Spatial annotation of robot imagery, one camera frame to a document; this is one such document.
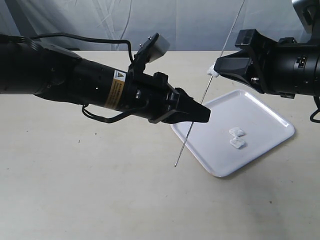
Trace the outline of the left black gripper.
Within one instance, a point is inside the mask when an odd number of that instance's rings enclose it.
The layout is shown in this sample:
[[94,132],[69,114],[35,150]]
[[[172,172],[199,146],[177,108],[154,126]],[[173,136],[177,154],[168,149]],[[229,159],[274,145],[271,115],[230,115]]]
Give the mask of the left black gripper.
[[174,88],[168,75],[128,72],[124,90],[117,105],[120,112],[132,112],[151,123],[207,123],[211,110],[196,102],[182,88]]

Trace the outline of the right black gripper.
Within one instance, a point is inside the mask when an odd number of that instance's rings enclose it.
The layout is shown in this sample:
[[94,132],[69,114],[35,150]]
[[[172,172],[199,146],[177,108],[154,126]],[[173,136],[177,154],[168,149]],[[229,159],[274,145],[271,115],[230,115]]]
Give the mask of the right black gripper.
[[275,72],[272,51],[277,42],[260,34],[256,29],[243,29],[238,33],[235,46],[241,51],[219,57],[214,71],[229,80],[246,85],[260,94],[278,95],[294,99],[295,93],[275,90],[271,77]]

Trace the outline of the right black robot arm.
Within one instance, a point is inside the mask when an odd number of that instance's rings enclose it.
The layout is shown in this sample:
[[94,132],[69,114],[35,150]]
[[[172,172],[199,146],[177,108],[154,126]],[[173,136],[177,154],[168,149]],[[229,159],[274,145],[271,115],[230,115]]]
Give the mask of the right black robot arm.
[[219,57],[214,71],[246,85],[260,94],[294,99],[312,96],[320,105],[320,43],[298,43],[293,37],[279,41],[256,29],[239,32],[235,46],[240,50]]

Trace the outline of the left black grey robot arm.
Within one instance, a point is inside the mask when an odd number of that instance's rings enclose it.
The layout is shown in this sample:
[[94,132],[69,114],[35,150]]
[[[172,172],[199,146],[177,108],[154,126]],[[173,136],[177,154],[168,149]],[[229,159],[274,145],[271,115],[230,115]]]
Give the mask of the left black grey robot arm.
[[206,123],[210,110],[161,72],[145,74],[146,64],[162,57],[169,42],[156,33],[129,54],[127,71],[87,60],[33,37],[0,36],[0,92],[26,94],[82,107],[89,119],[112,124],[128,116],[150,123]]

